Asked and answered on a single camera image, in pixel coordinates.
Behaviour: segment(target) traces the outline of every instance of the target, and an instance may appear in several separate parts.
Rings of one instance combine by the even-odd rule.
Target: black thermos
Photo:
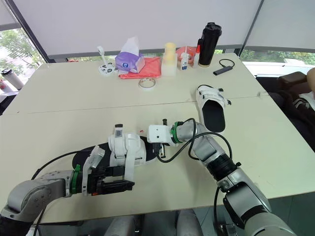
[[[207,67],[210,65],[221,34],[221,26],[216,25],[214,22],[209,22],[206,28],[203,29],[201,39],[198,40],[198,45],[200,45],[200,66]]]

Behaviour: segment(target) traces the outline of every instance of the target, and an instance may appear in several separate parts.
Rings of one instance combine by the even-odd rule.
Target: black cable
[[[232,159],[232,148],[231,148],[231,145],[230,145],[230,143],[228,142],[228,140],[227,140],[224,136],[222,136],[221,134],[215,133],[215,132],[204,132],[204,133],[201,133],[201,134],[196,135],[195,138],[194,138],[194,140],[195,140],[196,138],[199,138],[199,137],[204,136],[204,135],[216,135],[216,136],[222,138],[222,139],[225,141],[225,143],[226,143],[226,145],[227,145],[227,147],[228,147],[229,155],[230,155],[230,158]],[[182,152],[182,150],[184,150],[184,148],[185,148],[191,141],[192,141],[192,139],[190,139],[188,142],[186,142],[186,143],[181,147],[181,149],[179,149],[170,159],[168,159],[168,160],[163,160],[163,159],[161,159],[159,156],[157,156],[158,160],[159,160],[160,162],[163,162],[163,163],[171,162],[172,160],[175,159],[175,157],[178,156],[179,153]]]
[[[194,141],[195,141],[195,136],[196,136],[196,128],[197,128],[197,124],[196,124],[196,120],[194,119],[194,118],[189,118],[189,119],[187,119],[186,121],[189,121],[189,120],[192,120],[193,121],[193,133],[192,133],[192,141],[191,141],[191,143],[190,143],[190,147],[189,147],[189,150],[188,150],[188,155],[189,155],[189,157],[191,158],[191,159],[193,159],[193,160],[199,160],[199,158],[196,158],[196,157],[193,157],[192,155],[191,155],[191,149],[192,149],[192,146],[193,146],[193,143],[194,143]]]
[[[221,60],[219,60],[219,64],[220,64],[222,67],[226,67],[226,65],[223,65],[223,64],[221,63],[221,61],[223,61],[223,60],[228,60],[228,61],[230,61],[230,62],[233,63],[232,67],[235,66],[235,63],[234,63],[234,61],[232,61],[232,60],[230,60],[230,59],[221,59]]]
[[[49,162],[47,162],[45,165],[43,165],[42,167],[40,167],[39,169],[37,169],[37,171],[35,172],[35,174],[32,176],[31,180],[35,179],[36,176],[38,176],[39,172],[41,172],[46,166],[48,166],[49,164],[53,163],[54,161],[57,161],[59,160],[60,158],[63,158],[64,156],[68,156],[68,155],[71,155],[71,154],[75,154],[75,153],[78,153],[78,152],[85,152],[85,151],[89,151],[91,152],[91,150],[79,150],[79,151],[72,151],[72,152],[68,152],[66,154],[63,154],[61,156],[58,156],[52,160],[50,160]]]
[[[226,145],[227,145],[228,152],[229,152],[229,156],[230,156],[230,158],[232,159],[232,148],[231,148],[231,145],[230,145],[230,143],[228,142],[228,140],[227,140],[224,136],[222,136],[221,134],[215,133],[215,132],[206,132],[206,133],[201,133],[201,134],[202,134],[202,136],[203,136],[203,135],[206,135],[206,134],[211,134],[211,135],[216,135],[216,136],[222,138],[222,139],[225,141]]]
[[[39,218],[38,218],[38,221],[37,221],[37,223],[36,223],[36,226],[35,226],[35,230],[34,230],[33,236],[36,236],[36,233],[37,233],[37,230],[38,230],[38,227],[39,227],[39,223],[40,223],[40,221],[41,221],[41,218],[43,218],[45,209],[46,209],[46,207],[44,207],[44,209],[41,211],[41,214],[40,214],[40,216],[39,216]]]
[[[39,169],[37,169],[37,171],[35,172],[35,174],[32,176],[31,180],[35,179],[36,176],[38,176],[39,172],[41,172],[46,166],[48,166],[49,164],[53,163],[54,161],[57,161],[57,160],[59,160],[60,158],[63,158],[63,157],[65,157],[65,156],[69,156],[69,155],[71,155],[71,154],[75,154],[75,153],[78,153],[78,152],[85,152],[85,151],[91,152],[91,150],[72,151],[72,152],[68,152],[68,153],[66,153],[66,154],[63,154],[63,155],[61,155],[61,156],[58,156],[58,157],[56,157],[56,158],[50,160],[50,161],[47,162],[45,165],[43,165],[42,167],[40,167]],[[43,218],[45,209],[46,209],[46,207],[44,207],[44,209],[41,211],[41,214],[40,214],[40,216],[39,216],[39,218],[38,218],[38,221],[37,221],[37,223],[36,223],[36,226],[35,226],[35,230],[34,230],[33,236],[36,236],[36,233],[37,233],[37,230],[38,230],[38,226],[39,226],[39,223],[40,223],[40,221],[41,221],[41,218]]]
[[[213,204],[213,217],[215,219],[216,232],[218,235],[222,235],[222,231],[221,231],[219,224],[218,224],[218,215],[217,215],[217,200],[218,200],[219,190],[220,190],[220,188],[217,187],[216,194],[215,194],[215,202]]]

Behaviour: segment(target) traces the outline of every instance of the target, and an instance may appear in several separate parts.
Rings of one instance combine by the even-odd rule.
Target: white table
[[[235,62],[233,70],[215,76],[219,60]],[[177,71],[176,77],[157,79],[156,88],[143,92],[138,80],[104,77],[97,67],[102,62],[44,64],[35,71],[4,112],[8,114],[127,107],[196,101],[201,84],[223,88],[225,98],[253,97],[265,90],[235,54],[215,55],[207,68]]]

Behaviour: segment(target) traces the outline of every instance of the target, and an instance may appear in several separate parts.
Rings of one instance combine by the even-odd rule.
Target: sticker label
[[[115,138],[119,138],[123,135],[123,131],[121,129],[115,130]]]

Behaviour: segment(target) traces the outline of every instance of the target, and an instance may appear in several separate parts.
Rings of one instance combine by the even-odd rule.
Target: red bottle cap
[[[196,53],[200,53],[200,45],[197,46]]]

